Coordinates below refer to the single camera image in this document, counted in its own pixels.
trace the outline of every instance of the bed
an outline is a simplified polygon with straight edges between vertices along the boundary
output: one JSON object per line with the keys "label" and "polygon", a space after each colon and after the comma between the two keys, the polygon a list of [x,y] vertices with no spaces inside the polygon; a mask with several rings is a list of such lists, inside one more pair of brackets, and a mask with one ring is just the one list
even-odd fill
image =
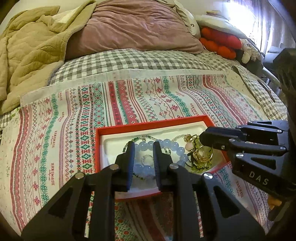
{"label": "bed", "polygon": [[[234,128],[287,117],[257,76],[208,51],[103,51],[66,61],[47,85],[1,122],[0,212],[17,234],[77,171],[96,171],[94,128],[201,114]],[[268,233],[267,194],[231,164],[215,176]],[[171,240],[172,214],[170,195],[116,203],[115,239]]]}

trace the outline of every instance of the pillow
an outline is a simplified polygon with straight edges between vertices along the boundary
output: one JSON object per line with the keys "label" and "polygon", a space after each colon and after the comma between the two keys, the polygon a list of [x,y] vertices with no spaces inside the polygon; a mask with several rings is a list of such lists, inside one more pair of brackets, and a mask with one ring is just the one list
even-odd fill
{"label": "pillow", "polygon": [[183,7],[181,3],[174,0],[176,6],[176,12],[180,15],[186,27],[188,27],[189,32],[196,38],[200,39],[200,28],[194,19],[193,15]]}
{"label": "pillow", "polygon": [[200,27],[209,27],[224,33],[233,34],[239,39],[248,39],[242,31],[234,27],[225,19],[207,15],[197,15],[195,16],[195,20]]}
{"label": "pillow", "polygon": [[44,6],[61,6],[59,9],[60,12],[64,12],[67,10],[72,10],[76,7],[79,7],[83,4],[86,0],[20,0],[18,1],[9,13],[4,18],[3,22],[0,24],[0,35],[5,30],[9,20],[19,12],[34,9],[37,7],[44,7]]}
{"label": "pillow", "polygon": [[176,11],[154,0],[108,0],[67,44],[66,60],[114,49],[203,51]]}

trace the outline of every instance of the white cushion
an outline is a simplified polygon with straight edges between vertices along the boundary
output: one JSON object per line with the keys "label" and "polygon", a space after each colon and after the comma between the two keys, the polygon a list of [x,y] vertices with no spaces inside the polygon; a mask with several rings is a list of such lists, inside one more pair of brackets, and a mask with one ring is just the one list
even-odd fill
{"label": "white cushion", "polygon": [[208,15],[196,15],[195,20],[197,21],[200,27],[209,27],[224,33],[233,34],[239,39],[248,38],[242,31],[234,27],[231,23],[229,23],[225,19],[208,16]]}
{"label": "white cushion", "polygon": [[178,1],[174,0],[174,4],[176,6],[176,12],[180,15],[182,18],[183,22],[189,29],[189,32],[196,38],[200,39],[200,28],[194,19],[194,16],[183,7],[181,3]]}
{"label": "white cushion", "polygon": [[44,6],[61,6],[60,12],[72,10],[83,4],[86,0],[20,0],[18,1],[0,24],[0,35],[5,30],[9,20],[19,12]]}

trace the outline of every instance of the orange object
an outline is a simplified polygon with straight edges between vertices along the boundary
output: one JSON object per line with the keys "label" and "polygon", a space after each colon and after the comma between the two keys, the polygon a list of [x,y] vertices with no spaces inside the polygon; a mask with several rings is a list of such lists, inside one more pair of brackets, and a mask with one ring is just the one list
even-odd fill
{"label": "orange object", "polygon": [[212,28],[204,27],[202,28],[201,35],[208,40],[215,41],[216,43],[225,45],[233,49],[242,48],[242,43],[239,38],[232,34],[227,34]]}
{"label": "orange object", "polygon": [[200,38],[200,42],[203,44],[203,46],[211,51],[211,52],[216,52],[218,55],[222,56],[223,58],[227,59],[235,59],[236,58],[236,52],[228,48],[224,45],[219,45],[216,42],[212,40],[207,40],[206,38]]}
{"label": "orange object", "polygon": [[213,39],[211,28],[202,28],[201,35],[206,39],[210,39],[210,40]]}
{"label": "orange object", "polygon": [[236,52],[233,49],[230,49],[229,59],[235,59],[237,57]]}
{"label": "orange object", "polygon": [[228,36],[227,41],[229,43],[228,46],[230,46],[234,49],[241,49],[242,48],[241,41],[237,37],[235,37],[234,35]]}
{"label": "orange object", "polygon": [[219,46],[217,50],[217,54],[222,56],[223,58],[229,58],[230,57],[230,49],[227,48],[226,46]]}
{"label": "orange object", "polygon": [[210,40],[210,41],[207,41],[206,42],[205,47],[206,47],[207,50],[209,50],[211,52],[217,52],[219,46],[218,46],[217,43],[215,43],[214,41],[211,41]]}
{"label": "orange object", "polygon": [[205,38],[200,38],[200,42],[203,46],[206,46],[207,40]]}

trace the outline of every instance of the gingham sheet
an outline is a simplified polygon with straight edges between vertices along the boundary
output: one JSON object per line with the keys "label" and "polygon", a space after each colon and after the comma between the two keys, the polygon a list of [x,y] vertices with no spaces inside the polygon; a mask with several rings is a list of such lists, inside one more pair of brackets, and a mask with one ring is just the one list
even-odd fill
{"label": "gingham sheet", "polygon": [[[81,77],[118,69],[208,69],[226,70],[236,68],[250,92],[262,106],[270,119],[286,119],[287,109],[272,92],[275,102],[258,83],[258,77],[250,73],[237,61],[227,60],[211,52],[198,55],[181,51],[137,51],[120,49],[83,56],[66,62],[49,80],[48,85],[56,82],[71,81]],[[0,116],[0,131],[6,127],[19,109]]]}

